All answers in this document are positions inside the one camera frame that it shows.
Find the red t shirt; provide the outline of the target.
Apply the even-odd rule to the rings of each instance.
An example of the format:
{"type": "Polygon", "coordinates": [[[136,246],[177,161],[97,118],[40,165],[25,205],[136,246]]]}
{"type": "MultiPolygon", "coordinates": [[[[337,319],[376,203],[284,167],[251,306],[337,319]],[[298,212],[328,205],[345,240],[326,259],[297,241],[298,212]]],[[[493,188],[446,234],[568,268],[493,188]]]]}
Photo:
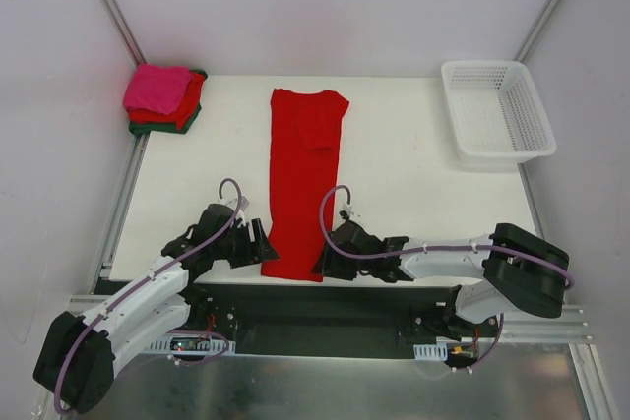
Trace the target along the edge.
{"type": "Polygon", "coordinates": [[[128,113],[131,122],[147,124],[174,125],[181,131],[188,120],[200,107],[200,98],[207,74],[201,70],[190,71],[190,81],[178,107],[168,114],[160,114],[146,109],[132,110],[128,113]]]}
{"type": "Polygon", "coordinates": [[[320,282],[313,270],[332,227],[343,120],[349,101],[333,90],[298,93],[275,89],[270,100],[269,241],[278,253],[261,275],[320,282]]]}

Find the white plastic basket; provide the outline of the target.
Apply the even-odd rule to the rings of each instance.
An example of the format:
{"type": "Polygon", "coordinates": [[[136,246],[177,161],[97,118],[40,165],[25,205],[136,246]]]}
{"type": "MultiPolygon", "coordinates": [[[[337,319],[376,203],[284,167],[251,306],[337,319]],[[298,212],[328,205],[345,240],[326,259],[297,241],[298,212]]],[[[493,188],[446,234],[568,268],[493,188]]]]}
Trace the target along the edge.
{"type": "Polygon", "coordinates": [[[503,167],[556,152],[547,114],[524,64],[448,61],[441,76],[461,162],[503,167]]]}

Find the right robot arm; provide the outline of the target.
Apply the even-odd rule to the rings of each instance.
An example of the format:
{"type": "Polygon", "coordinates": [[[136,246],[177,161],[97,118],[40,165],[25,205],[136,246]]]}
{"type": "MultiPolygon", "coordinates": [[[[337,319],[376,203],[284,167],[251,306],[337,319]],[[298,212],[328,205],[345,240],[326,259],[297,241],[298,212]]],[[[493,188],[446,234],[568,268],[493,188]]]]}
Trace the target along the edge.
{"type": "Polygon", "coordinates": [[[425,303],[415,319],[437,335],[458,339],[511,312],[545,319],[562,313],[575,280],[566,252],[511,223],[474,238],[430,243],[408,236],[380,239],[348,219],[324,236],[315,275],[386,283],[454,277],[444,303],[425,303]]]}

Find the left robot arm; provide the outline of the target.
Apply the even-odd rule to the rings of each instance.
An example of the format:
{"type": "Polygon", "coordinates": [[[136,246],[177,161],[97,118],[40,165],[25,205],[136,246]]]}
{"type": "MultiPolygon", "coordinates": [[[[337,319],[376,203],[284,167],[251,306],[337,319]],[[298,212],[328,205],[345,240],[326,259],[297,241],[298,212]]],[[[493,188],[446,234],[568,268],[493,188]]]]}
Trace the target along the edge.
{"type": "Polygon", "coordinates": [[[197,223],[168,242],[155,262],[109,298],[51,323],[33,371],[60,415],[86,413],[152,341],[183,326],[201,328],[209,308],[195,281],[216,261],[233,269],[278,258],[260,219],[210,204],[197,223]]]}

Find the folded green t shirt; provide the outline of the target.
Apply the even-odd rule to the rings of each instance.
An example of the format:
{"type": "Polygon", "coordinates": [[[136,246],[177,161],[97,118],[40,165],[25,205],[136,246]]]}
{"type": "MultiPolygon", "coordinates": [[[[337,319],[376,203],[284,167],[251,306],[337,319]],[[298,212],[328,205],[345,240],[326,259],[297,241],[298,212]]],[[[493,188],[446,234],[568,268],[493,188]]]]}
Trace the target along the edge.
{"type": "Polygon", "coordinates": [[[196,119],[198,118],[201,111],[202,111],[202,105],[201,105],[201,98],[200,98],[200,107],[193,114],[193,116],[188,120],[188,122],[184,125],[184,128],[181,131],[177,131],[174,125],[166,125],[166,124],[140,125],[140,124],[131,122],[130,119],[129,119],[129,131],[131,134],[135,136],[148,134],[149,132],[163,132],[163,133],[184,135],[190,130],[190,128],[192,127],[196,119]]]}

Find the folded red t shirt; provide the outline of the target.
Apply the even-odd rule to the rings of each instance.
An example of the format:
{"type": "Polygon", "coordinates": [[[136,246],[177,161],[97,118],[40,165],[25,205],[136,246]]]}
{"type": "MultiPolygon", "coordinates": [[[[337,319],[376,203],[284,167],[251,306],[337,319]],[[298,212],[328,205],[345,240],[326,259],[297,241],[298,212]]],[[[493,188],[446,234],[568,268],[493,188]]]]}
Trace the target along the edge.
{"type": "Polygon", "coordinates": [[[188,120],[200,107],[200,98],[207,74],[201,70],[190,71],[190,81],[178,107],[168,114],[160,114],[146,109],[132,110],[128,113],[131,122],[147,124],[174,125],[181,131],[188,120]]]}

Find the folded pink t shirt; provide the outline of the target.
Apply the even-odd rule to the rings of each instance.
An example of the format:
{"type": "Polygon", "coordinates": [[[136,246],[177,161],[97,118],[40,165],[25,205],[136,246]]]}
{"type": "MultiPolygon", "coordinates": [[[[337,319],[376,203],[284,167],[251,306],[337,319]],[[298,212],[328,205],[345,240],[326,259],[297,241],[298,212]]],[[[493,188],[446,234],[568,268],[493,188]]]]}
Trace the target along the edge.
{"type": "Polygon", "coordinates": [[[190,79],[191,73],[185,67],[141,64],[127,86],[123,107],[127,111],[170,114],[180,105],[190,79]]]}

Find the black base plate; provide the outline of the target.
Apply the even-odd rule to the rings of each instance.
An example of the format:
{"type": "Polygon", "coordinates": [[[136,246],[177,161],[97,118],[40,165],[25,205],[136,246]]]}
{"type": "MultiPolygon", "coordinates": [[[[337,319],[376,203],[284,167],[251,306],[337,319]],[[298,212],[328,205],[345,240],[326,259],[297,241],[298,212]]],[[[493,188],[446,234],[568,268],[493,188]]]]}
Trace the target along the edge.
{"type": "Polygon", "coordinates": [[[491,339],[498,326],[457,320],[448,288],[199,283],[184,296],[183,329],[213,330],[238,354],[411,359],[417,345],[491,339]]]}

